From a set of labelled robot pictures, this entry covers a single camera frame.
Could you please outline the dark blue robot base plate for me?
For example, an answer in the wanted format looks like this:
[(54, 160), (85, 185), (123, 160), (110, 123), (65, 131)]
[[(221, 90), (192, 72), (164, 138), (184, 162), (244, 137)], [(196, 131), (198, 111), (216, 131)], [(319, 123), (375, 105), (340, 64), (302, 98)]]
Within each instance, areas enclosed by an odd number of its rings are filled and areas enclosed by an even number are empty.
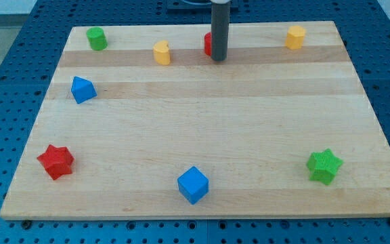
[(239, 9), (239, 0), (166, 0), (167, 13), (211, 13), (212, 4), (228, 4), (230, 11)]

